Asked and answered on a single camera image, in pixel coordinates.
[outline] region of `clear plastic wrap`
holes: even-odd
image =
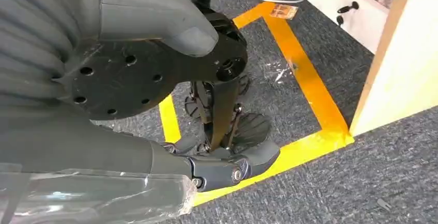
[[[184,175],[19,170],[0,164],[1,223],[154,223],[189,213],[196,194]]]

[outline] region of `white cabinet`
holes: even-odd
[[[336,24],[337,17],[342,16],[341,28],[353,38],[376,53],[382,36],[383,27],[388,17],[389,9],[375,0],[308,0]],[[359,8],[339,14],[337,11],[344,6],[357,2]]]

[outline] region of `yellow tape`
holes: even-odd
[[[323,130],[348,133],[347,124],[325,87],[322,79],[304,52],[289,24],[284,19],[263,16],[296,81],[306,96]]]
[[[339,109],[286,20],[269,16],[274,6],[274,3],[267,2],[259,4],[233,21],[238,28],[242,28],[258,18],[264,18],[322,130],[282,147],[278,159],[262,175],[245,180],[234,187],[198,193],[195,205],[242,189],[354,142]],[[166,141],[179,140],[181,135],[171,96],[160,104],[160,114]]]
[[[280,156],[265,173],[254,178],[244,180],[233,187],[198,193],[195,199],[195,206],[245,188],[296,166],[302,165],[308,161],[343,148],[352,142],[353,138],[351,136],[339,132],[333,133],[324,130],[316,132],[282,147]]]
[[[161,123],[163,124],[164,138],[166,142],[176,143],[181,139],[178,126],[178,118],[175,113],[172,95],[167,96],[160,104]]]

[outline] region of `metal screw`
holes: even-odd
[[[242,171],[240,169],[235,169],[232,172],[231,178],[235,182],[239,182],[242,179]]]
[[[201,179],[197,179],[197,178],[193,178],[192,179],[192,183],[195,185],[196,188],[200,188],[202,185],[202,180]]]

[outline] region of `orange sticker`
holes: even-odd
[[[277,4],[274,6],[270,16],[280,19],[293,19],[297,11],[298,7],[296,6]]]

